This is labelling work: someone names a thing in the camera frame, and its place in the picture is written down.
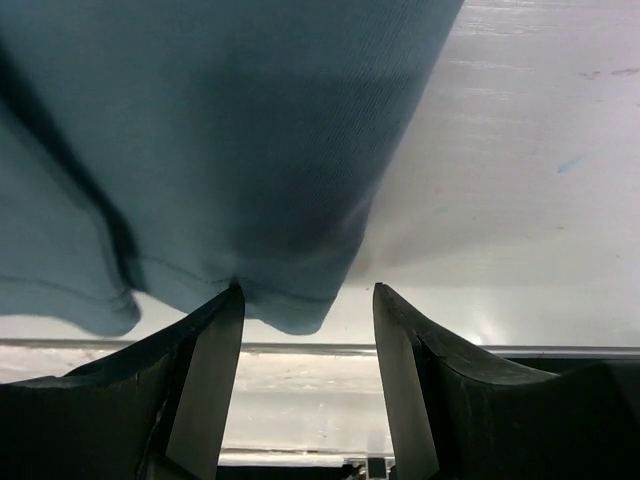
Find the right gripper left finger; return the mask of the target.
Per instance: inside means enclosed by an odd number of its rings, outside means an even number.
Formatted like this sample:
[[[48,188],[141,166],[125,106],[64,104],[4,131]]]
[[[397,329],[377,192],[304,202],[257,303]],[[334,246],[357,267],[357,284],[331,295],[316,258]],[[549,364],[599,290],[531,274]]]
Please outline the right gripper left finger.
[[[239,287],[69,373],[1,388],[5,479],[212,479],[239,360]]]

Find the grey-blue t shirt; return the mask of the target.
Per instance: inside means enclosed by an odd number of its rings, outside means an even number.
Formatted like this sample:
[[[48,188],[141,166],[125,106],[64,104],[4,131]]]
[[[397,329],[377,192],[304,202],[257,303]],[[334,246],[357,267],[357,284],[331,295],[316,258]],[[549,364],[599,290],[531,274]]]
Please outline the grey-blue t shirt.
[[[5,1],[1,311],[317,332],[457,1]]]

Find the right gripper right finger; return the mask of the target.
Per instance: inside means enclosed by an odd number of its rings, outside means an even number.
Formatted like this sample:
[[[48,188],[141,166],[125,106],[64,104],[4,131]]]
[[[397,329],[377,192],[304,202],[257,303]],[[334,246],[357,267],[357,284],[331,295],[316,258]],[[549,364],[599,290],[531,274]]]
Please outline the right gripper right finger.
[[[635,479],[639,359],[549,372],[491,353],[373,291],[376,350],[400,479]]]

